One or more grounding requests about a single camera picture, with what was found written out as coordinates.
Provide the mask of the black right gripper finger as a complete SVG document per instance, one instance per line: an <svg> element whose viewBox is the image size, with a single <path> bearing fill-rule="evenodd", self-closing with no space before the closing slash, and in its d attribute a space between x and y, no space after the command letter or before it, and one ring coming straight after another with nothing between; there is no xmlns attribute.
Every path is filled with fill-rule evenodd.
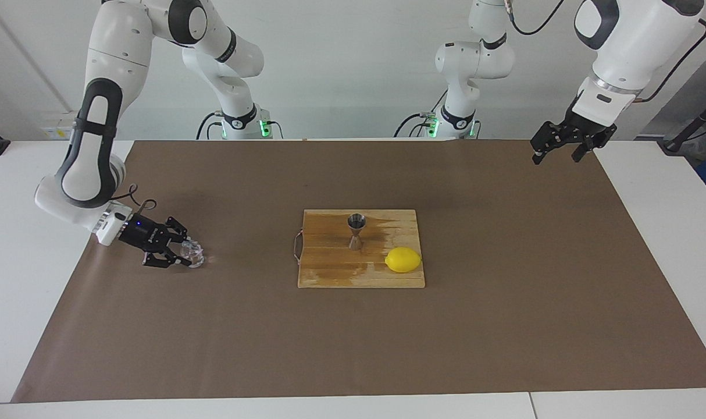
<svg viewBox="0 0 706 419"><path fill-rule="evenodd" d="M169 248L163 252L144 250L144 254L142 265L147 267L169 268L173 265L183 265L187 267L193 265L191 260L182 257L182 255L175 254L175 252Z"/></svg>
<svg viewBox="0 0 706 419"><path fill-rule="evenodd" d="M168 217L167 220L165 220L164 226L170 242L183 243L191 240L191 237L188 235L188 229L174 217Z"/></svg>

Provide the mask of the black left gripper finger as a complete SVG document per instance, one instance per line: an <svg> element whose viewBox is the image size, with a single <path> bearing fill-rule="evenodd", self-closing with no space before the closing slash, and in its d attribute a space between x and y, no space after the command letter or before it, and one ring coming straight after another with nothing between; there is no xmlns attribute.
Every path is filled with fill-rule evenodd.
<svg viewBox="0 0 706 419"><path fill-rule="evenodd" d="M603 148L607 142L608 138L606 138L606 136L590 136L578 145L573 154L571 154L571 157L574 162L580 162L586 154L596 148Z"/></svg>
<svg viewBox="0 0 706 419"><path fill-rule="evenodd" d="M534 152L532 162L536 165L541 164L544 157L546 157L550 151L565 146L571 138L571 126L565 123L556 125L552 122L544 122L530 141Z"/></svg>

